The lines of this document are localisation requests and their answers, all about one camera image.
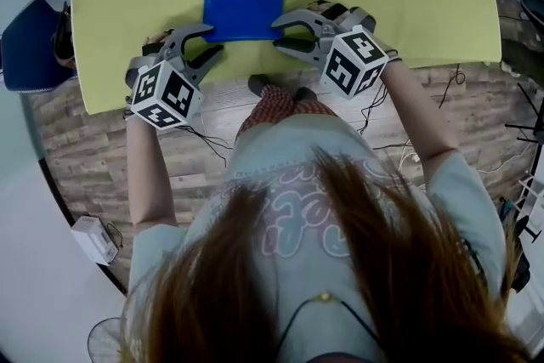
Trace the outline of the person's red checked trousers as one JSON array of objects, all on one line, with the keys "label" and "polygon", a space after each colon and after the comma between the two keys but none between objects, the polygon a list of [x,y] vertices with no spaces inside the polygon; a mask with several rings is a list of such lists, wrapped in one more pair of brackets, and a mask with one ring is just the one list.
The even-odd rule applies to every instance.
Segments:
[{"label": "person's red checked trousers", "polygon": [[268,85],[263,89],[260,101],[252,109],[250,115],[241,124],[236,135],[239,138],[245,131],[260,124],[276,124],[294,115],[328,115],[337,114],[327,105],[317,101],[295,101],[294,95],[283,87]]}]

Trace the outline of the grey round chair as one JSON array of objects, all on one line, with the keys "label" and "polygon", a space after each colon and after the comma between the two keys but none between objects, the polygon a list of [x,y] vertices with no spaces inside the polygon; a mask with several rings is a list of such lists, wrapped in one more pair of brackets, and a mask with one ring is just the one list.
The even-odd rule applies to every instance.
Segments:
[{"label": "grey round chair", "polygon": [[534,26],[544,32],[544,0],[520,0],[520,4]]}]

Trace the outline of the person's left forearm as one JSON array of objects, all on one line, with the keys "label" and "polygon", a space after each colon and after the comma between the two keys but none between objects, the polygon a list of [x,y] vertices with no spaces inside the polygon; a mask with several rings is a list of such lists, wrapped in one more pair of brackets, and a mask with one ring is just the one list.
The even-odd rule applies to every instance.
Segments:
[{"label": "person's left forearm", "polygon": [[178,224],[156,130],[137,116],[127,119],[127,190],[130,219],[136,232],[159,224]]}]

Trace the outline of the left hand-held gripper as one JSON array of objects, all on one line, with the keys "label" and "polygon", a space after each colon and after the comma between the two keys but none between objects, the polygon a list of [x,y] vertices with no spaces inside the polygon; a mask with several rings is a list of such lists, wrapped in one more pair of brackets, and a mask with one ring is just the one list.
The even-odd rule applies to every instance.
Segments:
[{"label": "left hand-held gripper", "polygon": [[207,24],[175,28],[163,42],[163,54],[131,59],[126,74],[131,89],[127,110],[157,130],[187,125],[203,102],[199,83],[217,64],[224,47],[212,46],[186,60],[185,44],[212,30]]}]

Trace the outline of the person's left dark shoe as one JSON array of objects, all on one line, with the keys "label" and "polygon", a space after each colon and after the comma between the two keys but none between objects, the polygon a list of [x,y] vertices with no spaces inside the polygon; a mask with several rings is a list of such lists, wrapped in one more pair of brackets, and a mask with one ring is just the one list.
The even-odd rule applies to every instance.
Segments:
[{"label": "person's left dark shoe", "polygon": [[270,85],[270,80],[268,76],[264,74],[250,75],[247,79],[249,91],[257,97],[263,95],[263,90],[268,85]]}]

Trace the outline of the blue chair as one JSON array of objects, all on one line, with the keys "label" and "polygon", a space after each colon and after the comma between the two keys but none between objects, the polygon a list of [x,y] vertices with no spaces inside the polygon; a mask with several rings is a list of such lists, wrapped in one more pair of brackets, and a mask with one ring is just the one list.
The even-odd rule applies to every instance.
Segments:
[{"label": "blue chair", "polygon": [[77,77],[71,34],[64,32],[69,9],[32,0],[0,37],[0,60],[7,90],[17,94],[52,91]]}]

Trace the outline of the person's right hand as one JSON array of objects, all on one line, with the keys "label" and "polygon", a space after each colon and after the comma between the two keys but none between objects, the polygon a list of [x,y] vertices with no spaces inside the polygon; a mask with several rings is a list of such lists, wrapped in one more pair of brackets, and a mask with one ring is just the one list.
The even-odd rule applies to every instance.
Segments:
[{"label": "person's right hand", "polygon": [[341,3],[332,3],[325,0],[315,1],[309,4],[307,9],[327,20],[333,21],[341,21],[349,14],[349,9]]}]

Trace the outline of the black tripod stand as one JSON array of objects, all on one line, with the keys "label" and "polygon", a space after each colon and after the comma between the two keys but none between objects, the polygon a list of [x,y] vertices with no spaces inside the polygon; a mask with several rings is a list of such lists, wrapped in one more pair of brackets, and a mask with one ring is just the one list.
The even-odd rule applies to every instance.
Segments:
[{"label": "black tripod stand", "polygon": [[531,109],[536,114],[535,125],[524,126],[524,125],[506,123],[505,127],[518,129],[522,133],[522,136],[517,137],[517,140],[532,143],[532,144],[538,144],[539,146],[544,147],[544,97],[542,98],[542,102],[540,104],[539,109],[536,109],[536,106],[534,105],[531,97],[528,95],[528,93],[523,88],[523,86],[519,82],[517,83],[517,85],[519,89],[521,90],[522,94],[524,95],[525,99],[529,103]]}]

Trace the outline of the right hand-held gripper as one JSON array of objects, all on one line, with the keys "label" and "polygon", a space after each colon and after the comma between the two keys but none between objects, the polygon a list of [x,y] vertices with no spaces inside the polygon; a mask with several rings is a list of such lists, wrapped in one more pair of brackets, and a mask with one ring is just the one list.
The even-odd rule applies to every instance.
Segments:
[{"label": "right hand-held gripper", "polygon": [[281,15],[273,29],[304,26],[315,37],[334,34],[326,56],[316,41],[280,38],[274,47],[283,54],[313,66],[324,66],[320,84],[345,98],[371,88],[389,62],[388,54],[376,42],[371,32],[376,21],[362,8],[353,8],[339,25],[312,10],[293,10]]}]

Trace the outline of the black equipment pile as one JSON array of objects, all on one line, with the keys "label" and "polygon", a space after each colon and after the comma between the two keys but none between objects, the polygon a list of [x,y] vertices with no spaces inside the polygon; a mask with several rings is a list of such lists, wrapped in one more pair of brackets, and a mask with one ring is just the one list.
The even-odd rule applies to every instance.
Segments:
[{"label": "black equipment pile", "polygon": [[[499,218],[503,226],[510,221],[510,212],[513,210],[513,203],[507,200],[505,197],[500,197]],[[523,245],[520,239],[520,235],[525,230],[528,223],[526,218],[522,218],[515,222],[515,246],[516,254],[518,255],[518,264],[513,277],[512,289],[515,292],[521,292],[530,280],[530,262],[527,259]]]}]

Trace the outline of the person's right forearm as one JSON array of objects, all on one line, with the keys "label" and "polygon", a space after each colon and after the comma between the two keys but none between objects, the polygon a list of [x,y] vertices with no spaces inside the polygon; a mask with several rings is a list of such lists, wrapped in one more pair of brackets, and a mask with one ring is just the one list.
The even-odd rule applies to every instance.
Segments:
[{"label": "person's right forearm", "polygon": [[429,182],[442,162],[458,151],[455,132],[406,64],[388,63],[381,79]]}]

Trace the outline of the blue cloth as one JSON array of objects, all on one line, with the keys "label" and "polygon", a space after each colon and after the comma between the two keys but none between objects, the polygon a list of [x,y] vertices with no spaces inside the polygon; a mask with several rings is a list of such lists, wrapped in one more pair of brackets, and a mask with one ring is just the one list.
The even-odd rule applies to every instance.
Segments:
[{"label": "blue cloth", "polygon": [[204,0],[202,21],[212,27],[209,43],[274,41],[283,36],[271,27],[283,13],[284,0]]}]

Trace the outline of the person's pale printed t-shirt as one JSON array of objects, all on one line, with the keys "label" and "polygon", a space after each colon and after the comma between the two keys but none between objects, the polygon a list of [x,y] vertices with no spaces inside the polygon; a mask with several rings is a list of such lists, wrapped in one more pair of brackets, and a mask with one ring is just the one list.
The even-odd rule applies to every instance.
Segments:
[{"label": "person's pale printed t-shirt", "polygon": [[[325,291],[347,302],[367,322],[370,313],[355,290],[348,244],[318,179],[315,147],[346,156],[374,183],[392,187],[400,180],[337,117],[294,115],[250,128],[235,143],[224,184],[188,228],[160,224],[136,236],[129,279],[134,306],[143,306],[159,263],[205,235],[231,191],[247,182],[268,191],[254,255],[265,293],[279,302],[281,331],[302,301]],[[310,303],[294,321],[280,361],[308,363],[329,354],[383,360],[382,351],[342,305]]]}]

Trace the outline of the person's left hand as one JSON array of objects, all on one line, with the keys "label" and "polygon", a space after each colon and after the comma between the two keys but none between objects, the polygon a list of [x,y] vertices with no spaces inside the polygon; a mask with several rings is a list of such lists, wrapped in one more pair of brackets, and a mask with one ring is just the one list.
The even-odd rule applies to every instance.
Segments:
[{"label": "person's left hand", "polygon": [[153,37],[147,37],[142,44],[142,55],[157,54],[164,45],[165,40],[171,35],[173,29],[168,29]]}]

